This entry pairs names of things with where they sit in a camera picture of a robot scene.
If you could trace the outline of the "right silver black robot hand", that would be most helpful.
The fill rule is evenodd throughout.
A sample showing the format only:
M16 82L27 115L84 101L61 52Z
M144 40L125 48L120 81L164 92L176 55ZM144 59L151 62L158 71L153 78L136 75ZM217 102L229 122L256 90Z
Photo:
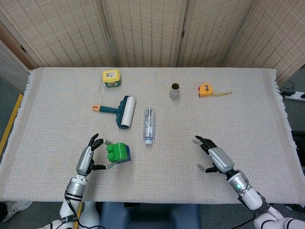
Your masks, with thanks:
M202 165L198 164L197 167L205 173L216 173L226 174L228 171L234 168L234 162L226 154L224 150L217 147L216 144L207 138L202 138L201 136L196 135L196 140L193 140L194 143L199 145L201 149L209 156L213 166L210 168L204 168Z

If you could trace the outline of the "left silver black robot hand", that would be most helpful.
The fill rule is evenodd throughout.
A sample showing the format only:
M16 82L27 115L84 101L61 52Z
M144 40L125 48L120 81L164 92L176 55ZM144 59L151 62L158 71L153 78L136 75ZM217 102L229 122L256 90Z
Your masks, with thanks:
M95 165L93 160L94 151L101 145L110 145L111 141L100 138L97 139L99 134L95 134L89 141L88 145L84 148L81 153L80 159L76 166L78 175L88 176L92 170L108 170L116 165L116 162L112 162L108 165Z

